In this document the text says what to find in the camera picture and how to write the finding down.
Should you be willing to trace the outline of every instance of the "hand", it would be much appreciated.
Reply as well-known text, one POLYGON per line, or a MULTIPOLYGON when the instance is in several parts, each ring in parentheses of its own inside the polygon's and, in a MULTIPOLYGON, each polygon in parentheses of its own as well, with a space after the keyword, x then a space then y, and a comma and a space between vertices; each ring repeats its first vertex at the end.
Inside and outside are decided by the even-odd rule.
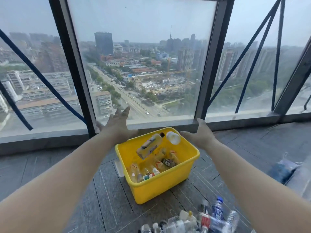
POLYGON ((126 107, 123 112, 121 112, 120 109, 117 109, 114 115, 110 115, 105 126, 99 121, 96 121, 96 124, 100 130, 98 136, 101 136, 102 134, 109 134, 114 139, 115 144, 126 142, 131 137, 134 137, 138 133, 138 130, 129 130, 126 127, 126 119, 129 112, 129 106, 126 107))
POLYGON ((216 141, 216 138, 203 119, 198 118, 197 121, 199 122, 199 127, 196 133, 185 131, 181 131, 180 133, 188 141, 194 143, 201 149, 205 149, 211 142, 216 141))

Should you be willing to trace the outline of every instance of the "floor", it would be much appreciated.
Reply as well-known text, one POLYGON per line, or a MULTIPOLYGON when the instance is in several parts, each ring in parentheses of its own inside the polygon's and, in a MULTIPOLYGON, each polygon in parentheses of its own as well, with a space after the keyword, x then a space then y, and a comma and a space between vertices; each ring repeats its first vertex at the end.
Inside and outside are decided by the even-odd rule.
MULTIPOLYGON (((311 148, 311 123, 291 123, 273 127, 237 129, 215 133, 224 144, 235 150, 263 172, 287 153, 291 161, 303 161, 311 148)), ((74 148, 51 149, 0 158, 0 200, 26 184, 74 148)), ((219 176, 208 155, 193 165, 189 178, 145 204, 135 203, 130 188, 119 177, 114 150, 106 156, 88 186, 64 233, 137 232, 141 225, 159 222, 179 214, 181 209, 197 213, 203 199, 213 204, 216 196, 224 198, 225 211, 241 214, 238 233, 250 232, 251 223, 244 216, 234 196, 219 176)))

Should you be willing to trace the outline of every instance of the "blue bottle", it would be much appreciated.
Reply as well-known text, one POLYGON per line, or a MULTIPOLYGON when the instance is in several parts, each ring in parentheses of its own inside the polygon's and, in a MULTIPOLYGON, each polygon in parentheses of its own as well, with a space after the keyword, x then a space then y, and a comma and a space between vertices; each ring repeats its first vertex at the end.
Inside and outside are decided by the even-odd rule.
POLYGON ((222 217, 222 203, 223 203, 223 200, 221 197, 217 197, 217 201, 216 203, 214 204, 213 206, 213 213, 212 213, 212 217, 218 219, 218 220, 222 220, 223 217, 222 217))

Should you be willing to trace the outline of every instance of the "yellow plastic container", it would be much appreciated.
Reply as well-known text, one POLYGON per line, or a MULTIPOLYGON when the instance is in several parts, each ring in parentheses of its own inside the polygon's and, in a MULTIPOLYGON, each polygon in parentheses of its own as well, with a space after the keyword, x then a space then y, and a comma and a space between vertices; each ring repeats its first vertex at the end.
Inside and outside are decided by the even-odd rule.
POLYGON ((166 133, 169 131, 178 133, 175 129, 167 127, 155 132, 135 137, 128 140, 127 142, 115 146, 116 153, 124 169, 125 178, 131 188, 135 201, 138 204, 143 204, 167 191, 173 186, 179 184, 183 180, 186 180, 190 174, 190 170, 194 161, 200 156, 198 149, 183 137, 181 137, 181 142, 178 145, 173 145, 169 140, 166 139, 166 133), (149 157, 147 157, 145 160, 142 160, 137 155, 136 150, 155 133, 161 132, 164 132, 165 134, 162 144, 157 149, 155 149, 153 153, 149 155, 149 157), (137 162, 139 165, 140 163, 147 161, 149 158, 151 158, 152 155, 158 153, 162 147, 166 147, 168 151, 175 150, 177 152, 177 157, 180 161, 180 164, 143 182, 132 182, 127 171, 130 165, 133 162, 137 162))

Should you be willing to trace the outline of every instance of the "pile of plastic bottles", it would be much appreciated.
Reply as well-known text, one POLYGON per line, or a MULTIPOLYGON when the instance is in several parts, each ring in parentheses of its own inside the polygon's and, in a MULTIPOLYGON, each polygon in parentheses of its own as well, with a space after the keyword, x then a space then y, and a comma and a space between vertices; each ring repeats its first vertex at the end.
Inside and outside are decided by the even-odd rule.
POLYGON ((132 182, 139 183, 160 174, 179 164, 177 154, 174 150, 166 152, 166 148, 162 148, 157 154, 151 155, 139 165, 132 163, 128 169, 128 174, 132 182))
POLYGON ((191 211, 181 210, 179 216, 168 221, 154 223, 152 228, 145 224, 138 231, 140 233, 233 233, 237 228, 239 215, 231 211, 227 220, 223 218, 222 199, 217 198, 212 213, 208 213, 208 202, 205 200, 200 206, 199 216, 195 217, 191 211))

